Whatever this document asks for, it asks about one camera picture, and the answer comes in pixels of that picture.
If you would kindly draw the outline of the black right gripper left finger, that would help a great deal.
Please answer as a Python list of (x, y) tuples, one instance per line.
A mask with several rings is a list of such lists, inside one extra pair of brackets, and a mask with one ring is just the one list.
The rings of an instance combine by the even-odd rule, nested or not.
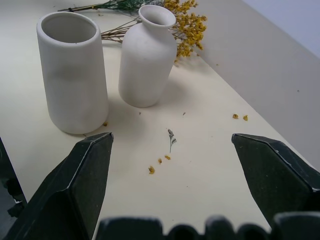
[(6, 240), (90, 240), (105, 198), (114, 136), (77, 142), (43, 180)]

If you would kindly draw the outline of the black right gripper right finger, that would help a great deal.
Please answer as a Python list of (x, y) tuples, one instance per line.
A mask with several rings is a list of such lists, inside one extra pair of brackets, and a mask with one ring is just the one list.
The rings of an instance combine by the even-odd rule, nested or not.
[(234, 133), (231, 142), (268, 224), (278, 213), (320, 210), (320, 173), (283, 142), (244, 133)]

